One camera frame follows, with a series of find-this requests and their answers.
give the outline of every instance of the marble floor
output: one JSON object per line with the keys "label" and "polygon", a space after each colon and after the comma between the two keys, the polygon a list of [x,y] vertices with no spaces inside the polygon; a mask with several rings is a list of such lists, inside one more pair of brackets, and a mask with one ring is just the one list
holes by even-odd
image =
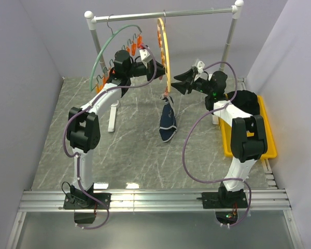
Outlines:
{"label": "marble floor", "polygon": [[[145,80],[135,78],[133,84]],[[232,91],[233,86],[233,81],[228,80],[227,91]],[[101,118],[101,140],[93,158],[94,182],[108,183],[111,189],[126,188],[128,183],[137,183],[142,189],[205,188],[187,176],[181,162],[185,138],[195,121],[206,112],[205,95],[192,92],[183,96],[173,89],[178,132],[169,143],[163,143],[158,129],[164,105],[160,95],[164,89],[165,79],[130,89],[120,100],[114,133],[107,132],[109,111]],[[89,91],[87,78],[64,80],[33,190],[60,189],[63,181],[72,182],[74,160],[63,152],[63,129],[69,110],[82,106],[94,95],[95,92]],[[223,154],[219,126],[212,124],[211,116],[205,117],[188,142],[186,164],[190,172],[199,179],[221,179],[226,176],[230,163],[231,158]],[[247,181],[252,188],[268,187],[260,162],[253,166]]]}

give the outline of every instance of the navy blue cloth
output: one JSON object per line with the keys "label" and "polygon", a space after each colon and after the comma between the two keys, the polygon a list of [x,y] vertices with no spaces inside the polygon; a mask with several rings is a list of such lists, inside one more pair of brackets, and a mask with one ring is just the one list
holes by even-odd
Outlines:
{"label": "navy blue cloth", "polygon": [[159,132],[162,141],[168,142],[173,138],[174,134],[177,131],[174,102],[172,97],[168,98],[164,95],[162,95],[161,99],[165,101],[165,105],[162,109]]}

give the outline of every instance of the white wall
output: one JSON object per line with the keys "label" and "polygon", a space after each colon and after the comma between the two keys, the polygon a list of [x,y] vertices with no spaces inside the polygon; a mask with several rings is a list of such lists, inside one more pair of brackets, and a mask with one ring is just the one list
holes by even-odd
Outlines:
{"label": "white wall", "polygon": [[[229,62],[238,76],[246,76],[266,41],[287,0],[245,0],[242,17],[238,21],[232,41]],[[96,52],[84,12],[96,16],[157,12],[163,9],[188,10],[210,7],[230,7],[235,0],[21,0],[47,49],[63,76],[90,76]],[[143,30],[144,43],[160,58],[157,42],[157,20],[111,22],[113,30],[135,23]],[[231,14],[213,14],[167,18],[166,27],[171,55],[172,74],[188,70],[199,58],[211,64],[219,61],[231,23]],[[99,23],[97,31],[101,44],[111,35],[106,23]],[[105,60],[114,57],[123,43],[132,36],[131,29],[118,35],[105,52]]]}
{"label": "white wall", "polygon": [[306,248],[311,248],[311,0],[288,0],[248,75],[266,103],[285,187]]}
{"label": "white wall", "polygon": [[18,0],[0,0],[0,249],[32,185],[62,78]]}

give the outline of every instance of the yellow hanger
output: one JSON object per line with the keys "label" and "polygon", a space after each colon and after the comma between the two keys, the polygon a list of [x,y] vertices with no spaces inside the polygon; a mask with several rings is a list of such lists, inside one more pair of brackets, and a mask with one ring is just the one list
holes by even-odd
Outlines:
{"label": "yellow hanger", "polygon": [[158,42],[161,50],[161,62],[165,66],[167,89],[168,93],[171,92],[171,65],[169,63],[169,50],[167,42],[166,27],[161,18],[158,18]]}

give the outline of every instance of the metal pole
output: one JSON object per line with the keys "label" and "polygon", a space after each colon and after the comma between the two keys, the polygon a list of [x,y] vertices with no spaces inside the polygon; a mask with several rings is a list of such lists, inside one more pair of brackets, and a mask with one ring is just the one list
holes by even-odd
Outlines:
{"label": "metal pole", "polygon": [[[235,26],[236,26],[236,21],[241,15],[243,5],[244,5],[243,0],[236,0],[235,5],[232,6],[232,8],[233,8],[233,11],[232,11],[233,19],[232,19],[232,23],[230,24],[228,37],[227,37],[226,45],[225,45],[224,50],[223,50],[221,61],[227,61],[229,47],[230,47],[230,43],[232,42],[232,38],[233,38]],[[224,64],[223,63],[220,64],[219,70],[220,71],[224,70]]]}
{"label": "metal pole", "polygon": [[[232,38],[233,38],[233,34],[234,34],[235,26],[236,26],[236,21],[237,21],[237,19],[232,19],[232,23],[230,24],[230,29],[229,29],[226,45],[225,45],[224,50],[223,50],[221,61],[227,61],[227,57],[228,57],[228,53],[229,53],[229,47],[230,47],[230,43],[231,43]],[[219,67],[220,71],[224,70],[224,65],[225,64],[223,64],[223,63],[220,64],[220,67]]]}
{"label": "metal pole", "polygon": [[233,7],[228,8],[218,8],[218,9],[199,9],[199,10],[183,10],[183,11],[166,11],[164,12],[154,12],[154,13],[143,13],[143,14],[131,14],[131,15],[119,15],[119,16],[105,16],[105,17],[95,17],[96,22],[113,22],[113,21],[126,21],[126,20],[136,20],[136,19],[149,19],[158,17],[182,17],[182,16],[193,16],[193,15],[206,15],[214,13],[232,13]]}
{"label": "metal pole", "polygon": [[[87,19],[87,23],[88,23],[89,30],[90,30],[91,35],[92,35],[92,39],[93,39],[93,42],[95,45],[95,49],[97,51],[97,54],[99,54],[101,47],[100,47],[95,23],[92,23],[92,19],[94,18],[94,14],[91,11],[87,11],[87,12],[85,12],[84,16]],[[99,63],[100,63],[100,67],[102,68],[102,72],[107,73],[107,69],[106,69],[107,67],[106,67],[106,63],[105,63],[103,56],[100,57]]]}

